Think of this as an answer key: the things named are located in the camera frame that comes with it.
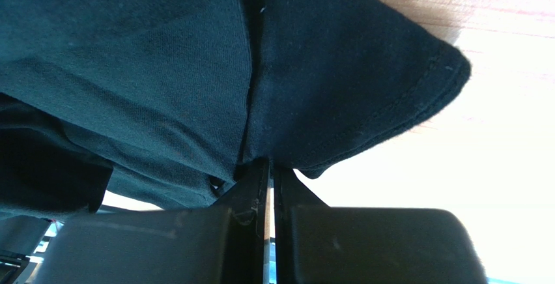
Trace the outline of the black t shirt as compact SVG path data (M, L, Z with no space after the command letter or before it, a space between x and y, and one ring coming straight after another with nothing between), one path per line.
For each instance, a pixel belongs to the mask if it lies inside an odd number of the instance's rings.
M1 217L211 205L428 120L470 63L379 0L1 0Z

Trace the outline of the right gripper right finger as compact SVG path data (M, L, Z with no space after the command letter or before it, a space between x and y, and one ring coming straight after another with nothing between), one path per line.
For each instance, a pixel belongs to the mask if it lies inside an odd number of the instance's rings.
M486 283L467 230L433 208L331 207L273 170L279 283Z

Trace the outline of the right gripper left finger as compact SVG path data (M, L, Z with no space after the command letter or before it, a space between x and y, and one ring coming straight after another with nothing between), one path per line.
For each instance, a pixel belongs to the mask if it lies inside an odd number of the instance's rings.
M266 283L270 162L257 160L206 208L76 217L37 283Z

